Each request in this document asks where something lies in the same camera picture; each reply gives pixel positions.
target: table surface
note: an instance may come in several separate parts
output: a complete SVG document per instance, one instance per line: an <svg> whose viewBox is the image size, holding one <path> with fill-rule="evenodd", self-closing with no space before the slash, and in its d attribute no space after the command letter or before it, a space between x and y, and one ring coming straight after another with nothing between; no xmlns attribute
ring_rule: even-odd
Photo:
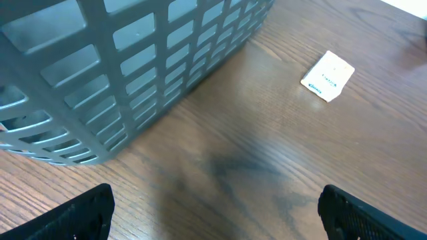
<svg viewBox="0 0 427 240"><path fill-rule="evenodd" d="M117 159L0 153L0 232L100 184L112 239L326 239L332 183L427 232L427 23L375 0L277 0L234 57ZM300 85L331 50L356 68L331 103Z"/></svg>

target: brown wooden surface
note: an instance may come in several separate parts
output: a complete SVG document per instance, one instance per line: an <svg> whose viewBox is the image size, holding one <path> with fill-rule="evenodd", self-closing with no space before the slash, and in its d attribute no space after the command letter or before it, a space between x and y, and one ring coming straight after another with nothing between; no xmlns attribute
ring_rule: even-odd
<svg viewBox="0 0 427 240"><path fill-rule="evenodd" d="M0 232L113 187L112 239L325 239L333 183L427 232L424 20L377 0L277 0L261 31L117 159L0 153ZM331 50L356 68L323 102L299 84Z"/></svg>

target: small card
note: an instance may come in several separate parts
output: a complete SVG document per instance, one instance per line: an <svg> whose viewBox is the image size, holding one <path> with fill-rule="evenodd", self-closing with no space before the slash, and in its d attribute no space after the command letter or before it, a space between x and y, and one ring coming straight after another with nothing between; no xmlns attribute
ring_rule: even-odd
<svg viewBox="0 0 427 240"><path fill-rule="evenodd" d="M301 84L327 102L341 94L344 85L354 73L354 67L339 56L327 51L308 71Z"/></svg>

